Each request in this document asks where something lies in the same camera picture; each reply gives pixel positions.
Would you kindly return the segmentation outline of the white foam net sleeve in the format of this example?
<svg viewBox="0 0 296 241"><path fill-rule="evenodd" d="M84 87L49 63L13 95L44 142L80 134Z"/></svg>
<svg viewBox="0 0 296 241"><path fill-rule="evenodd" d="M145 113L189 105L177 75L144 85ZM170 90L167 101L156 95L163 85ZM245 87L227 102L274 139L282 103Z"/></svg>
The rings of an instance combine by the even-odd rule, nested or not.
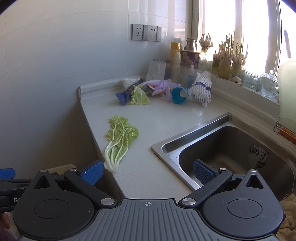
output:
<svg viewBox="0 0 296 241"><path fill-rule="evenodd" d="M146 75L146 81L152 80L164 80L166 71L166 63L154 60L149 64L148 72Z"/></svg>

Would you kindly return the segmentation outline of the stainless steel sink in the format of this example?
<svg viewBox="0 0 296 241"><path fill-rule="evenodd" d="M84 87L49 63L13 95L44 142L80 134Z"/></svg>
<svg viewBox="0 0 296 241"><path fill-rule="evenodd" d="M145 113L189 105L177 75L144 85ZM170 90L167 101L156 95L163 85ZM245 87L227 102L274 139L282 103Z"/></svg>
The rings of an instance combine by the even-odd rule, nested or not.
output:
<svg viewBox="0 0 296 241"><path fill-rule="evenodd" d="M295 154L230 113L156 143L151 150L192 191L202 186L193 173L193 162L200 159L233 174L258 170L278 200L295 192Z"/></svg>

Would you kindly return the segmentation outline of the large green cabbage leaf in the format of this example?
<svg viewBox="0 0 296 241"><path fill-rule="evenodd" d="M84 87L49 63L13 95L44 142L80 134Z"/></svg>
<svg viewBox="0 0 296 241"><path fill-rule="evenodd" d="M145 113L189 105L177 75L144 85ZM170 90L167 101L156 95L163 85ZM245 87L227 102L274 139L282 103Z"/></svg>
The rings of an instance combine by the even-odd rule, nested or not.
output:
<svg viewBox="0 0 296 241"><path fill-rule="evenodd" d="M104 151L104 167L111 173L116 173L129 147L138 138L139 131L128 122L127 118L122 116L111 117L109 123L110 130L106 134L108 145Z"/></svg>

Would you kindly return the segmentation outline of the blue round cup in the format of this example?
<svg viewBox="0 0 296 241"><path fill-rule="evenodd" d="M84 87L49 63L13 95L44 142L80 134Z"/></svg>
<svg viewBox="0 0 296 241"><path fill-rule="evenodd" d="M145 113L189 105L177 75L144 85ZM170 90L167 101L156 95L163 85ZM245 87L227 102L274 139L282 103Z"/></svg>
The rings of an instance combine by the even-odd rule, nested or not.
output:
<svg viewBox="0 0 296 241"><path fill-rule="evenodd" d="M176 87L171 91L171 100L175 104L183 104L189 96L188 90L184 87Z"/></svg>

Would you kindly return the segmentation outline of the white purple foam fruit net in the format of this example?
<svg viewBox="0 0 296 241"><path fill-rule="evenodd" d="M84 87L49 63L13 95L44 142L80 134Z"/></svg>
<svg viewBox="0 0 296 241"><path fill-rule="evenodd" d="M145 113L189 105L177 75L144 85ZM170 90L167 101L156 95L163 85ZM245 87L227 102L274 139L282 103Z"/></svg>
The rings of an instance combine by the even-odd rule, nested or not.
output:
<svg viewBox="0 0 296 241"><path fill-rule="evenodd" d="M197 72L194 83L188 89L189 100L199 102L204 108L211 101L211 74L207 71Z"/></svg>

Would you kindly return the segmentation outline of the blue snack bag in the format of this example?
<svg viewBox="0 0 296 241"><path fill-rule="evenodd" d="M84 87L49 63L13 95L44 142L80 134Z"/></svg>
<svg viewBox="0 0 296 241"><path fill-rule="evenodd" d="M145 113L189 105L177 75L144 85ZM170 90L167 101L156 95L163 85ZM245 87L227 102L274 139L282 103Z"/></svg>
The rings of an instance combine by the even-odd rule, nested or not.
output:
<svg viewBox="0 0 296 241"><path fill-rule="evenodd" d="M138 85L142 84L143 82L144 82L144 80L142 78L140 78L140 81L138 81L133 86L130 86L127 90L124 90L123 92L120 92L120 93L116 93L115 94L116 97L123 105L127 105L127 102L131 96L131 92L133 91L134 86L138 86Z"/></svg>

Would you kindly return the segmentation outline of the small green cabbage leaf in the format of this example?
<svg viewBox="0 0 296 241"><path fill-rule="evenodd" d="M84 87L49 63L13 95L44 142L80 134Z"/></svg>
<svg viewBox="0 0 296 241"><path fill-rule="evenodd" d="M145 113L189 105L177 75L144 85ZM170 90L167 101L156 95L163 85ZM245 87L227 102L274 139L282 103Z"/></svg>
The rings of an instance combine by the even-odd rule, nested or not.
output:
<svg viewBox="0 0 296 241"><path fill-rule="evenodd" d="M130 101L131 105L149 105L150 100L147 94L142 90L141 87L134 86L131 92L132 99Z"/></svg>

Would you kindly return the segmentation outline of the purple plastic bag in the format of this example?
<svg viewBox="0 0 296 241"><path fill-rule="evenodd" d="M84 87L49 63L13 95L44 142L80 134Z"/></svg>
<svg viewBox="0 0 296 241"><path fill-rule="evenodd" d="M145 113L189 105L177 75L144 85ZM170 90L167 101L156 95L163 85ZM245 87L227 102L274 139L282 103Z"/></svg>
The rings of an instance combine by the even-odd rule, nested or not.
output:
<svg viewBox="0 0 296 241"><path fill-rule="evenodd" d="M173 82L171 79L167 80L151 80L144 82L144 86L151 89L152 96L164 95L168 99L171 98L171 90L180 87L181 85Z"/></svg>

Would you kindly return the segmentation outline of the white plastic bag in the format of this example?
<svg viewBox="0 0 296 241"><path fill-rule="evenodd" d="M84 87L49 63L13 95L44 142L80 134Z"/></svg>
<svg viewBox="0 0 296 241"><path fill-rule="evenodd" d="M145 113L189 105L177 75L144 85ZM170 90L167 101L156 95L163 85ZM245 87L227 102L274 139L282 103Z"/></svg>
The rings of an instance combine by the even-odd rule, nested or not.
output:
<svg viewBox="0 0 296 241"><path fill-rule="evenodd" d="M127 90L130 86L133 86L136 84L138 81L140 81L140 78L123 78L123 88Z"/></svg>

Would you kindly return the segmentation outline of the small blue label spray bottle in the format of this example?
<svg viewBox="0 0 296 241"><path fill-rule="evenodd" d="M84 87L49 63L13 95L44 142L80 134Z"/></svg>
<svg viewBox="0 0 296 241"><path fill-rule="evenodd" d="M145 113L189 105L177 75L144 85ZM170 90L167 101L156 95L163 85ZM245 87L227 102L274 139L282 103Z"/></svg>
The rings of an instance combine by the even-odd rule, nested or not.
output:
<svg viewBox="0 0 296 241"><path fill-rule="evenodd" d="M188 70L186 87L189 89L194 84L194 81L195 81L195 69L194 69L194 65L191 65L191 67Z"/></svg>

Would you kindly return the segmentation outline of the glass jars on sill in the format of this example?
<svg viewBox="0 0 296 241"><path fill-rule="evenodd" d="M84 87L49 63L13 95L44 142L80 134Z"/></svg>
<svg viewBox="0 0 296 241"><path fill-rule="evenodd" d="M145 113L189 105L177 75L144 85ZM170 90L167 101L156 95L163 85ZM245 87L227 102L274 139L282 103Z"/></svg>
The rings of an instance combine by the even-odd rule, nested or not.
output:
<svg viewBox="0 0 296 241"><path fill-rule="evenodd" d="M270 73L254 74L248 71L243 71L243 86L253 89L266 98L276 98L279 96L278 78L273 71Z"/></svg>

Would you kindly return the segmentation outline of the sprouting garlic cluster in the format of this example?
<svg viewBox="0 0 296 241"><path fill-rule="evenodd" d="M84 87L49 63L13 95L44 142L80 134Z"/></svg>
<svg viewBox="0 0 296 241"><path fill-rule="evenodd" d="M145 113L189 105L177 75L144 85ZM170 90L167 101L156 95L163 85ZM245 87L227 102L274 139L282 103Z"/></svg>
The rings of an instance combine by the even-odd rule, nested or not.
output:
<svg viewBox="0 0 296 241"><path fill-rule="evenodd" d="M214 62L218 61L217 75L222 79L229 79L232 77L239 77L242 73L248 56L248 44L244 50L244 41L240 44L235 43L233 35L226 36L225 40L219 45L218 54L213 56Z"/></svg>

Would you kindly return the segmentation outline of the purple food box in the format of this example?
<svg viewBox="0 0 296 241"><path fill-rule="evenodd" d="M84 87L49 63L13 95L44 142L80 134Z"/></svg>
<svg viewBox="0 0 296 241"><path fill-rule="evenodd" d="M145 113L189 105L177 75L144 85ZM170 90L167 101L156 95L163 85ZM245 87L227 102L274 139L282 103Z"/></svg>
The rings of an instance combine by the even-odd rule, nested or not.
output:
<svg viewBox="0 0 296 241"><path fill-rule="evenodd" d="M200 61L200 53L182 50L181 51L181 66L190 68L192 65L194 69L198 69Z"/></svg>

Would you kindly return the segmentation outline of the yellow cap white bottle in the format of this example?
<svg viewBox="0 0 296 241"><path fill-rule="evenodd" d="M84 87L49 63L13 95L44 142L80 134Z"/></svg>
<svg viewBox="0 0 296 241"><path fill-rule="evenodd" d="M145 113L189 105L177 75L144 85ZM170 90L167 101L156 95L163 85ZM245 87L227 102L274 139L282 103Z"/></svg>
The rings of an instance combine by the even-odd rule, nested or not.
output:
<svg viewBox="0 0 296 241"><path fill-rule="evenodd" d="M178 42L171 42L170 68L171 80L173 80L175 83L178 83L181 68L180 43Z"/></svg>

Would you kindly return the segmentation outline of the metal flask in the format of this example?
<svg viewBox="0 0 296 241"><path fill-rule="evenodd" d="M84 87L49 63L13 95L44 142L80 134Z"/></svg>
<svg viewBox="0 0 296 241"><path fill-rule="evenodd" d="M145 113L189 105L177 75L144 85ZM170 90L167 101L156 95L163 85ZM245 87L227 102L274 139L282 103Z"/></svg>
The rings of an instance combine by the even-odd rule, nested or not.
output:
<svg viewBox="0 0 296 241"><path fill-rule="evenodd" d="M191 38L187 38L186 39L186 46L184 47L184 50L196 52L197 51L197 49L196 49L196 40L191 39Z"/></svg>

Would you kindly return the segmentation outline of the hanging garlic bunch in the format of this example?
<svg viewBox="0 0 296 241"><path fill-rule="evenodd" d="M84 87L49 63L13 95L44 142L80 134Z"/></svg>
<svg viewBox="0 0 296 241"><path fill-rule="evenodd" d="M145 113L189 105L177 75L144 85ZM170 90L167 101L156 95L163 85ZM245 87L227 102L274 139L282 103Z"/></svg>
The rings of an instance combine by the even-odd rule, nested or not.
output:
<svg viewBox="0 0 296 241"><path fill-rule="evenodd" d="M213 47L213 42L209 34L208 35L202 34L201 39L199 40L199 43L201 45L201 50L203 53L206 53L209 48Z"/></svg>

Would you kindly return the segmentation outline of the wall power sockets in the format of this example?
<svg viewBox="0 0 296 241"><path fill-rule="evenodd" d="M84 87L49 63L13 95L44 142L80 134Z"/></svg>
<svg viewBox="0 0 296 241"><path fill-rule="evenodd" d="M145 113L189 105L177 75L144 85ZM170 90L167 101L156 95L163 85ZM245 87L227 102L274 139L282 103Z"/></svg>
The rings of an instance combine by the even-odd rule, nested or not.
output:
<svg viewBox="0 0 296 241"><path fill-rule="evenodd" d="M132 40L161 42L162 28L153 25L132 24Z"/></svg>

